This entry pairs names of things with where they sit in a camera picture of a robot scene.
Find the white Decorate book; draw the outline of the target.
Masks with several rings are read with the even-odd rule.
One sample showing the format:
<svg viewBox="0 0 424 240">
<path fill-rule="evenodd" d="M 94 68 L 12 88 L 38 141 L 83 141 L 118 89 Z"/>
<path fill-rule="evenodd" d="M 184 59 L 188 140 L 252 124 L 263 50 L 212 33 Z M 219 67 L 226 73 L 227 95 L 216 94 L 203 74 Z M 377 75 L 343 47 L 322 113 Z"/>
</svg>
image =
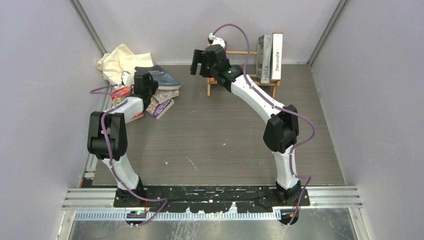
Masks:
<svg viewBox="0 0 424 240">
<path fill-rule="evenodd" d="M 283 33 L 274 32 L 272 34 L 272 55 L 271 55 L 271 81 L 276 82 L 281 79 L 281 64 L 283 53 Z"/>
</svg>

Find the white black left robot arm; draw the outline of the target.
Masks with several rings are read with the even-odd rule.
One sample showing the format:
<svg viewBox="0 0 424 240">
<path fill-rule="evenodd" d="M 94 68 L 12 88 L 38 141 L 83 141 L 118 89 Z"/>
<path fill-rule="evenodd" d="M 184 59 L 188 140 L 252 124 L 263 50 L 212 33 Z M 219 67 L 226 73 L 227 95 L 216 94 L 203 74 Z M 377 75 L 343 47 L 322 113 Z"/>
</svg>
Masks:
<svg viewBox="0 0 424 240">
<path fill-rule="evenodd" d="M 158 82 L 150 73 L 124 71 L 119 90 L 108 92 L 107 87 L 91 90 L 91 94 L 109 95 L 112 107 L 90 114 L 87 150 L 108 167 L 117 183 L 115 207 L 140 207 L 147 202 L 141 178 L 132 168 L 128 155 L 126 124 L 151 104 Z"/>
</svg>

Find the grey ianra book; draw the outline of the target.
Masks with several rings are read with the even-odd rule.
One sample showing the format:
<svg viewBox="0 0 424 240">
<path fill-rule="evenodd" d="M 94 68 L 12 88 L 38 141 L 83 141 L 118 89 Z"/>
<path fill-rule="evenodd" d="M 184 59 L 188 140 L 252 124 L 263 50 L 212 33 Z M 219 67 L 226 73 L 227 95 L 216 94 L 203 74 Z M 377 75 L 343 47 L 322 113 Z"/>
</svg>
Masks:
<svg viewBox="0 0 424 240">
<path fill-rule="evenodd" d="M 256 80 L 261 84 L 269 84 L 272 55 L 272 34 L 264 34 L 258 38 L 256 54 Z"/>
</svg>

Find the dark blue book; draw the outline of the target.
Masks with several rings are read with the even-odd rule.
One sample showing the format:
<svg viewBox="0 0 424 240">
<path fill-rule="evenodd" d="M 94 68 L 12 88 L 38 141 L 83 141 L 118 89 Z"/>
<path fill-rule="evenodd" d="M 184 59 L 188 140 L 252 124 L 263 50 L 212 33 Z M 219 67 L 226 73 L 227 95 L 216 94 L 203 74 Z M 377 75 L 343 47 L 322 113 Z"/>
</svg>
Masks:
<svg viewBox="0 0 424 240">
<path fill-rule="evenodd" d="M 149 73 L 158 82 L 159 90 L 178 90 L 181 87 L 180 83 L 159 65 L 152 67 L 136 66 L 134 69 L 134 74 L 145 75 Z"/>
</svg>

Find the purple yellow treehouse book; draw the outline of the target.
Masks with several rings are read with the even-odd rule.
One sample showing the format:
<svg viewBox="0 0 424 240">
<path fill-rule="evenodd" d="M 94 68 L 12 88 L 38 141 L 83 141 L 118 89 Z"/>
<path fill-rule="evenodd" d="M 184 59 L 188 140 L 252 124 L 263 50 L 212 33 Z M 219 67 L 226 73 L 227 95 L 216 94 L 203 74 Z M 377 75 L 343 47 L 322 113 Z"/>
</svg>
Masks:
<svg viewBox="0 0 424 240">
<path fill-rule="evenodd" d="M 162 103 L 159 103 L 154 97 L 152 97 L 151 102 L 145 111 L 152 115 L 155 119 L 159 119 L 174 105 L 174 102 L 175 101 L 173 99 L 168 99 Z"/>
</svg>

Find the floral white book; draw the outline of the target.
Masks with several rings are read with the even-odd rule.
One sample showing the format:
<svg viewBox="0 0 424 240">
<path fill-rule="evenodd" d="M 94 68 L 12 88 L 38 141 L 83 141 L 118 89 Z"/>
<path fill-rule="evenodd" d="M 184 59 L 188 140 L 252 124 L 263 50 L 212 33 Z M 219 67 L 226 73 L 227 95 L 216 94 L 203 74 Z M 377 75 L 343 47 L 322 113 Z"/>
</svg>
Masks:
<svg viewBox="0 0 424 240">
<path fill-rule="evenodd" d="M 159 103 L 162 104 L 170 99 L 176 98 L 180 95 L 180 91 L 175 90 L 160 90 L 158 89 L 153 95 L 153 98 Z"/>
</svg>

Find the wooden book rack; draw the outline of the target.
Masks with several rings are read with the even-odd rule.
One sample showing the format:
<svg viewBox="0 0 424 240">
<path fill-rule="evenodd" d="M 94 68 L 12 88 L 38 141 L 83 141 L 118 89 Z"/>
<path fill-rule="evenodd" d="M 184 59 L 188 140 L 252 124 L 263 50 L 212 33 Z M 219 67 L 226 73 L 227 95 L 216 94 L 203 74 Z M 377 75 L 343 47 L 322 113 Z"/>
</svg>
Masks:
<svg viewBox="0 0 424 240">
<path fill-rule="evenodd" d="M 233 50 L 227 50 L 227 47 L 228 47 L 228 42 L 227 42 L 227 45 L 226 45 L 226 50 L 224 50 L 226 55 L 245 55 L 247 58 L 249 56 L 253 55 L 257 59 L 257 51 L 233 51 Z M 282 47 L 282 56 L 283 56 L 283 52 L 284 52 L 284 44 L 283 44 L 283 47 Z M 270 75 L 269 75 L 270 76 L 270 83 L 260 83 L 259 81 L 257 81 L 257 79 L 256 79 L 256 72 L 255 72 L 253 74 L 249 74 L 248 75 L 248 77 L 247 77 L 247 79 L 248 79 L 247 84 L 249 86 L 252 86 L 253 84 L 255 84 L 255 85 L 258 85 L 258 86 L 272 87 L 271 97 L 272 98 L 275 98 L 276 97 L 276 92 L 277 92 L 277 87 L 279 87 L 280 86 L 280 83 L 281 83 L 282 71 L 281 71 L 281 79 L 272 82 L 271 81 L 271 61 L 272 61 L 272 53 L 271 53 L 270 70 L 269 70 L 269 73 L 270 73 Z"/>
</svg>

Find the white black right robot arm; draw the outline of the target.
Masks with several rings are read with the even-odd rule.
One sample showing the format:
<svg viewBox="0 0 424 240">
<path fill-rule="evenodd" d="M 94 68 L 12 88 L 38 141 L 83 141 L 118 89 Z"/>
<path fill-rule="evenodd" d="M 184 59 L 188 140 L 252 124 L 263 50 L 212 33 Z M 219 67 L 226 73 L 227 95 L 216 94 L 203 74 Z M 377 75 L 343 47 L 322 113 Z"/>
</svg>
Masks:
<svg viewBox="0 0 424 240">
<path fill-rule="evenodd" d="M 262 138 L 272 151 L 276 164 L 277 198 L 281 204 L 291 205 L 302 189 L 294 151 L 299 135 L 297 109 L 274 100 L 241 66 L 230 64 L 219 44 L 194 50 L 190 74 L 215 79 L 219 86 L 241 98 L 261 117 L 265 123 Z"/>
</svg>

